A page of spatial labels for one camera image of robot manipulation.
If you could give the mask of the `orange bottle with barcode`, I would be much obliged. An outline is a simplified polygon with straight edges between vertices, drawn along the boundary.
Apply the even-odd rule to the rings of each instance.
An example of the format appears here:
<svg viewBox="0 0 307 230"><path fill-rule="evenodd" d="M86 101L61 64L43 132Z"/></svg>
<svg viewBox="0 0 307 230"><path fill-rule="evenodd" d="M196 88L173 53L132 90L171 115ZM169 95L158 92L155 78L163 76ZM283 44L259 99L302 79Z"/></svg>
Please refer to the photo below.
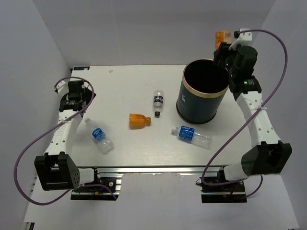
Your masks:
<svg viewBox="0 0 307 230"><path fill-rule="evenodd" d="M217 50L222 42L232 44L234 42L234 31L224 30L215 33L215 50Z"/></svg>

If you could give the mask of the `clear bottle blue label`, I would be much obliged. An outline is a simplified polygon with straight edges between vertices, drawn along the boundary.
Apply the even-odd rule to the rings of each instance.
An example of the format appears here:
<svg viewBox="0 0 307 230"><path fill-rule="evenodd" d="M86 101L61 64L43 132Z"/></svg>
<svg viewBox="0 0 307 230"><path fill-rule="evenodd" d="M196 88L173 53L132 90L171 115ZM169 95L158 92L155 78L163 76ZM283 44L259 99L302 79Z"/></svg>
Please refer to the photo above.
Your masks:
<svg viewBox="0 0 307 230"><path fill-rule="evenodd" d="M113 141L106 135L104 130L92 119L85 118L86 129L93 138L98 149L103 154L107 154L114 148Z"/></svg>
<svg viewBox="0 0 307 230"><path fill-rule="evenodd" d="M194 146L210 149L212 136L189 126L175 126L171 134Z"/></svg>

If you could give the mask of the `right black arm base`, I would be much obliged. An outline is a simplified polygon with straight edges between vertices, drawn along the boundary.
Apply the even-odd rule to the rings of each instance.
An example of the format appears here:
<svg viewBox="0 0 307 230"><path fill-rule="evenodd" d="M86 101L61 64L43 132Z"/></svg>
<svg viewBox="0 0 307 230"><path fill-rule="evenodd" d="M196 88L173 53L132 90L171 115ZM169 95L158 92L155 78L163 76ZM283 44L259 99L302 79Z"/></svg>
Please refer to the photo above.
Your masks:
<svg viewBox="0 0 307 230"><path fill-rule="evenodd" d="M195 182L201 187L201 202L203 204L246 203L246 191L243 182L223 186L204 185L201 178Z"/></svg>

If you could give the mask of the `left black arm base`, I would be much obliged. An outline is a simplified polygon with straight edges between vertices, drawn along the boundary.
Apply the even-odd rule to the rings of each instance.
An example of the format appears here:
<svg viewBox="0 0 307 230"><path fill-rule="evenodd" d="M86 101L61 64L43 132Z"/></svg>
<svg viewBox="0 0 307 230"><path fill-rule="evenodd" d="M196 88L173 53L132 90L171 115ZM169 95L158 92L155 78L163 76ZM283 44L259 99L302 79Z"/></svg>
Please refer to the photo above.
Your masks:
<svg viewBox="0 0 307 230"><path fill-rule="evenodd" d="M116 201L123 174L94 168L94 180L71 192L71 200Z"/></svg>

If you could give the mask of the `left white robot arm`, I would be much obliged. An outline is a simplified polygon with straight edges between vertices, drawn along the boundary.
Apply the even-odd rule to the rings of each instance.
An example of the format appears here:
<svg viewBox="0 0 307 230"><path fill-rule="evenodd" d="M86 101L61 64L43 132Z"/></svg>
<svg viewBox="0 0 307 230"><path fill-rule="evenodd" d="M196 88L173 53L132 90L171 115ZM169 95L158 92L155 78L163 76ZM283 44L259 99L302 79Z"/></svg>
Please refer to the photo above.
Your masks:
<svg viewBox="0 0 307 230"><path fill-rule="evenodd" d="M94 94L83 80L69 81L67 92L59 105L59 127L55 129L51 143L45 153L35 158L35 169L43 190L77 189L80 185L90 191L101 187L101 179L94 168L78 168L71 158L74 138L85 111Z"/></svg>

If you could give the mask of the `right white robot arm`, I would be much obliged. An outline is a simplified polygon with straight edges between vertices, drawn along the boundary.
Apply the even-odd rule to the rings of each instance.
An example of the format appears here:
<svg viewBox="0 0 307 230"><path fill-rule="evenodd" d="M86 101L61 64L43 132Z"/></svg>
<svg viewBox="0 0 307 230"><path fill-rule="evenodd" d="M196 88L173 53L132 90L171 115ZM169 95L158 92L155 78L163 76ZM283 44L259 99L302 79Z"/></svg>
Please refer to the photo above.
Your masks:
<svg viewBox="0 0 307 230"><path fill-rule="evenodd" d="M251 150L238 163L219 170L216 184L222 191L251 176L280 174L292 154L291 145L281 141L264 108L260 83L252 74L257 55L250 46L232 48L226 42L214 52L213 63L227 70L230 91L242 110L251 138Z"/></svg>

